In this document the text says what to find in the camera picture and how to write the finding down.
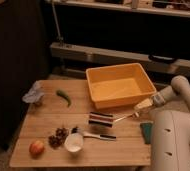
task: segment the apple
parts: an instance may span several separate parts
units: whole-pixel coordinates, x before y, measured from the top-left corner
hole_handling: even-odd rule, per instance
[[[29,152],[33,157],[37,157],[44,151],[44,143],[40,140],[35,140],[29,146]]]

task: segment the green chili pepper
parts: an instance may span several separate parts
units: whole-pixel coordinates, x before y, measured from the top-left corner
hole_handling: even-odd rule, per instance
[[[67,107],[69,107],[71,105],[71,99],[70,99],[70,97],[63,90],[57,90],[56,94],[58,96],[64,98],[67,101],[67,103],[68,103]]]

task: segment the yellow object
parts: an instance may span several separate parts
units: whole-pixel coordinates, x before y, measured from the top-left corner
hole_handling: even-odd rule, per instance
[[[97,109],[136,104],[156,92],[139,63],[89,68],[86,76]]]

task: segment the orange tray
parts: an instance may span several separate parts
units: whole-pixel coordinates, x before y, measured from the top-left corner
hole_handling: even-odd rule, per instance
[[[86,77],[97,109],[136,104],[156,92],[139,63],[89,68]]]

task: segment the wooden tabletop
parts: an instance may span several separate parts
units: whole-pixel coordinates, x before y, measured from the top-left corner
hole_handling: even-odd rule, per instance
[[[115,117],[132,113],[132,106],[96,110],[90,100],[86,80],[42,80],[39,81],[45,93],[43,105],[31,105],[14,148],[11,167],[98,167],[98,166],[145,166],[150,165],[150,146],[144,144],[139,124],[148,117],[128,118],[117,122],[112,128],[88,124],[91,111],[114,114]],[[65,91],[72,104],[56,95],[56,90]],[[63,146],[52,149],[48,137],[60,127],[71,130],[78,126],[90,132],[112,134],[116,141],[85,138],[83,150],[73,156]],[[42,140],[44,153],[34,159],[29,154],[29,145]]]

